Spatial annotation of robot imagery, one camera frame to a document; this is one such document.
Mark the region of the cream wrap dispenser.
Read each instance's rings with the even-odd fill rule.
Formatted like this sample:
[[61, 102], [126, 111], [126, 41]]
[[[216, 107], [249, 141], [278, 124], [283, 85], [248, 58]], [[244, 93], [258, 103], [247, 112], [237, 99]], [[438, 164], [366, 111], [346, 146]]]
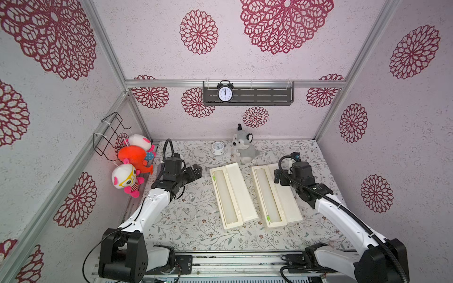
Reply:
[[257, 220], [258, 214], [238, 163], [225, 167], [243, 222]]
[[288, 224], [301, 222], [303, 220], [302, 213], [297, 205], [294, 193], [290, 186], [283, 186], [279, 183], [274, 182], [275, 174], [274, 171], [278, 169], [278, 164], [271, 164], [267, 166], [271, 173], [271, 183], [277, 192], [280, 206], [283, 209], [285, 218]]

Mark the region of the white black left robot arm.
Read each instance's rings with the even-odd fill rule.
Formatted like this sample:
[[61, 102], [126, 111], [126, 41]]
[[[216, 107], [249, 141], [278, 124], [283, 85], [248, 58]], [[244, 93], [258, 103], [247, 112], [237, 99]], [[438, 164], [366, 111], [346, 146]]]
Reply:
[[125, 283], [139, 283], [148, 271], [175, 269], [175, 250], [165, 245], [148, 245], [144, 232], [150, 228], [180, 189], [202, 177], [194, 164], [175, 173], [161, 169], [148, 196], [127, 221], [105, 231], [100, 242], [99, 277]]

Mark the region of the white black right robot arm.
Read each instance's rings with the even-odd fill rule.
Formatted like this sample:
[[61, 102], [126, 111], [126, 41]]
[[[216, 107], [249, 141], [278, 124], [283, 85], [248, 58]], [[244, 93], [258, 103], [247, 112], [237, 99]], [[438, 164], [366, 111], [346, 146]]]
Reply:
[[408, 283], [408, 257], [405, 245], [374, 231], [345, 207], [333, 191], [316, 183], [311, 168], [289, 175], [274, 171], [274, 182], [292, 187], [311, 208], [326, 217], [353, 245], [355, 251], [342, 251], [318, 243], [306, 248], [301, 262], [289, 261], [281, 270], [290, 272], [338, 272], [358, 283]]

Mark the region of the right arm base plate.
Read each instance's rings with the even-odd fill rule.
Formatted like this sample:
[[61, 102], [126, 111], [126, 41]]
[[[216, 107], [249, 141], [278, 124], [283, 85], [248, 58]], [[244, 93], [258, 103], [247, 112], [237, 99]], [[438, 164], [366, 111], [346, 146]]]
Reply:
[[289, 273], [301, 272], [335, 272], [335, 270], [319, 265], [316, 258], [310, 253], [284, 254], [281, 259], [285, 262]]

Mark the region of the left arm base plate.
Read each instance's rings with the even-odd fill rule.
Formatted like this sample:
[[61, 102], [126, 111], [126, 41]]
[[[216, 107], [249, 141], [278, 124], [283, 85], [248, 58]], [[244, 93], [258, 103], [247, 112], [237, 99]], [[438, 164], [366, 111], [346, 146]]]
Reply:
[[190, 275], [192, 274], [193, 256], [176, 255], [170, 265], [154, 268], [148, 275]]

